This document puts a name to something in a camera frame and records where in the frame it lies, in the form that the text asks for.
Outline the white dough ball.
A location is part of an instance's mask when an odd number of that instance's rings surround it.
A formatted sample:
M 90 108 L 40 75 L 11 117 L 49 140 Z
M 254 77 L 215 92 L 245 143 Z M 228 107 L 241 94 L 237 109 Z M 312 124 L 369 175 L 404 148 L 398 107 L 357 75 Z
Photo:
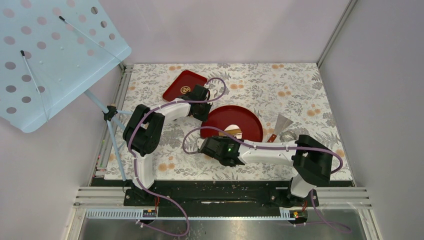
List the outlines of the white dough ball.
M 236 124 L 231 124 L 231 125 L 229 125 L 228 127 L 226 127 L 224 131 L 227 131 L 227 130 L 234 130 L 234 129 L 240 129 L 240 130 L 241 130 L 241 128 L 240 128 L 238 125 L 236 125 Z

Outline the round red tray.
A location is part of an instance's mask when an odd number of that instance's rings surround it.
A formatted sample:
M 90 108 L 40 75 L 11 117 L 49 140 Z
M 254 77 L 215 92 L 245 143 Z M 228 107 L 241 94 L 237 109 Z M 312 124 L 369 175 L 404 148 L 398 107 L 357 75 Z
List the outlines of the round red tray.
M 229 125 L 241 128 L 242 139 L 261 142 L 264 137 L 263 127 L 259 118 L 247 108 L 237 105 L 225 105 L 211 111 L 208 120 L 201 126 L 215 127 L 224 131 Z

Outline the wooden double-ended rolling pin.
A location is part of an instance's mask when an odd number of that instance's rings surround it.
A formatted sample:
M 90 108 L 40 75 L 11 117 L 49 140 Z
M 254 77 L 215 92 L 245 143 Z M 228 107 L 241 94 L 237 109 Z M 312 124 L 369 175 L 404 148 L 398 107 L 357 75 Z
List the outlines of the wooden double-ended rolling pin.
M 240 129 L 230 129 L 230 130 L 225 130 L 223 132 L 219 132 L 218 133 L 219 136 L 226 136 L 227 134 L 228 135 L 231 135 L 231 136 L 234 136 L 234 137 L 236 137 L 238 139 L 241 139 L 243 133 L 242 133 L 242 131 Z

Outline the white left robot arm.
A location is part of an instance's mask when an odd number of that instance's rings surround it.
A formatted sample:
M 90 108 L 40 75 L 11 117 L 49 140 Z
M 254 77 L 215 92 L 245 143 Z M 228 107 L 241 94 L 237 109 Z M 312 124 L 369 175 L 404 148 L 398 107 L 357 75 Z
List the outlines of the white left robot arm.
M 131 190 L 144 206 L 152 204 L 155 192 L 150 187 L 153 176 L 153 152 L 160 143 L 163 127 L 179 118 L 193 117 L 201 122 L 208 119 L 212 104 L 211 91 L 202 85 L 163 105 L 150 108 L 139 104 L 130 117 L 123 139 L 133 157 Z

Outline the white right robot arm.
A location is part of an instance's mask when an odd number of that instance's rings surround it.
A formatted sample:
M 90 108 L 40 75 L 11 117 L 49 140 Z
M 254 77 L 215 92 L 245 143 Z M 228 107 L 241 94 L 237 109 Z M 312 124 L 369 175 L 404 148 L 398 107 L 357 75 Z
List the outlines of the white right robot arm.
M 287 201 L 301 205 L 316 187 L 326 187 L 332 174 L 331 151 L 308 135 L 289 142 L 254 142 L 228 136 L 211 136 L 198 140 L 199 152 L 221 165 L 235 167 L 249 164 L 274 164 L 297 171 L 287 191 Z

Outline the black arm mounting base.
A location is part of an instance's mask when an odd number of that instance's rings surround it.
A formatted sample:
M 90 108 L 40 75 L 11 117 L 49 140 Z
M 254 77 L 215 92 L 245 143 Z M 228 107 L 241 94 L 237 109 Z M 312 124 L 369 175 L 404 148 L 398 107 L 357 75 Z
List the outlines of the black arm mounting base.
M 180 205 L 201 202 L 256 203 L 276 207 L 319 206 L 316 190 L 305 198 L 290 193 L 291 182 L 247 180 L 156 180 L 148 190 L 134 183 L 126 190 L 125 206 L 170 205 L 170 198 Z

